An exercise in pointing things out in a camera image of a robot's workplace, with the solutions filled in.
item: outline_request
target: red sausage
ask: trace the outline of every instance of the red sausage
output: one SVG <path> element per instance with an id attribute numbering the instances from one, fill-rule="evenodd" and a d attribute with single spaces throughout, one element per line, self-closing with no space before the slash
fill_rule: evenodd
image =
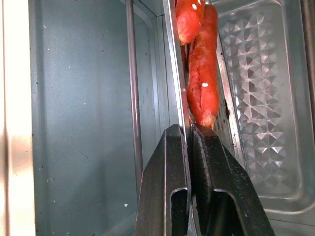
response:
<path id="1" fill-rule="evenodd" d="M 176 19 L 181 45 L 191 43 L 201 28 L 205 0 L 177 0 Z"/>
<path id="2" fill-rule="evenodd" d="M 218 14 L 206 5 L 200 32 L 189 52 L 187 100 L 196 123 L 213 128 L 219 111 L 217 83 Z"/>

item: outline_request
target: sausage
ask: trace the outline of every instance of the sausage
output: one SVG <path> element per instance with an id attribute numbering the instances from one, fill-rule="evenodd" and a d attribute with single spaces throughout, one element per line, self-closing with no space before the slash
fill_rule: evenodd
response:
<path id="1" fill-rule="evenodd" d="M 189 51 L 187 101 L 196 123 L 213 128 L 219 111 L 217 82 L 218 14 L 206 5 L 200 32 Z"/>
<path id="2" fill-rule="evenodd" d="M 176 19 L 181 45 L 191 43 L 201 28 L 205 0 L 177 0 Z"/>

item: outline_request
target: textured metal tray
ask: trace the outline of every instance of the textured metal tray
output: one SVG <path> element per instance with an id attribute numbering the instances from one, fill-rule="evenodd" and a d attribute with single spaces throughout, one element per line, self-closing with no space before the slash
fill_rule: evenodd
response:
<path id="1" fill-rule="evenodd" d="M 315 149 L 300 1 L 219 0 L 245 168 L 270 219 L 315 225 Z"/>

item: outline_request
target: diamond pattern surface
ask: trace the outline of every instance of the diamond pattern surface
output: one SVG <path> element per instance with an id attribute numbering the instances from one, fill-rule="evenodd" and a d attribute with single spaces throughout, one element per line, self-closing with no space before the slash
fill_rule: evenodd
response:
<path id="1" fill-rule="evenodd" d="M 290 192 L 270 13 L 234 16 L 220 30 L 245 158 L 258 193 Z"/>

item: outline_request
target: hot dog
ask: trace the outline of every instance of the hot dog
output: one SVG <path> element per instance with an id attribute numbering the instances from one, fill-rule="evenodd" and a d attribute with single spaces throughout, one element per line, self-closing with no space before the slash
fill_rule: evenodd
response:
<path id="1" fill-rule="evenodd" d="M 217 83 L 218 14 L 206 5 L 200 32 L 189 51 L 187 100 L 197 124 L 213 128 L 219 111 Z"/>
<path id="2" fill-rule="evenodd" d="M 177 0 L 176 19 L 181 45 L 191 43 L 201 28 L 205 0 Z"/>

